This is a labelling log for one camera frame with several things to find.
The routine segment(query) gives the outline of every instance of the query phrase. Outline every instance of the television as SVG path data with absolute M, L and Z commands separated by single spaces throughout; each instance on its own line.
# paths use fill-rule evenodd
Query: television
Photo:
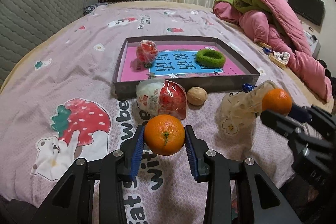
M 321 26 L 324 16 L 324 2 L 322 0 L 288 0 L 294 12 Z

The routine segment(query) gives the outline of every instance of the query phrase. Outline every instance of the silver bolt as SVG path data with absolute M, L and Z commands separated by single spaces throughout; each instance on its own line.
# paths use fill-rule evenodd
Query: silver bolt
M 85 160 L 83 158 L 76 160 L 77 165 L 83 165 L 84 163 L 85 163 Z
M 216 151 L 215 151 L 215 150 L 208 150 L 208 151 L 207 151 L 207 155 L 208 155 L 209 157 L 214 157 L 214 156 L 216 156 Z
M 302 154 L 304 155 L 304 156 L 308 156 L 309 155 L 309 153 L 310 153 L 310 150 L 309 150 L 309 148 L 304 148 L 303 150 L 302 150 Z
M 123 152 L 121 150 L 115 150 L 115 151 L 113 151 L 113 155 L 115 157 L 120 157 L 120 156 L 122 156 L 122 154 L 123 154 Z
M 246 159 L 245 159 L 245 163 L 246 163 L 247 165 L 254 165 L 255 161 L 254 161 L 254 159 L 246 158 Z

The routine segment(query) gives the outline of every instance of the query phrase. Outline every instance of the white star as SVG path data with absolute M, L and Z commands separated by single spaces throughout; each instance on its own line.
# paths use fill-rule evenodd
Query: white star
M 170 78 L 178 78 L 175 74 L 171 73 L 168 76 L 170 76 Z

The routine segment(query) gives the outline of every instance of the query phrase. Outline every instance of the orange fruit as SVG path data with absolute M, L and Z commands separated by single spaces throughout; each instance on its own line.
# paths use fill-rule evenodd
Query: orange fruit
M 184 145 L 185 132 L 179 119 L 171 115 L 158 115 L 148 121 L 143 139 L 159 155 L 170 156 Z
M 287 115 L 292 109 L 292 98 L 283 89 L 273 89 L 262 99 L 262 110 L 270 109 Z

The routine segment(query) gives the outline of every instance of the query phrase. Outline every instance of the fuzzy green bracelet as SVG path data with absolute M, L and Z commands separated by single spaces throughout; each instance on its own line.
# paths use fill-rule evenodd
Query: fuzzy green bracelet
M 225 56 L 219 51 L 204 49 L 196 53 L 196 61 L 208 68 L 222 68 Z

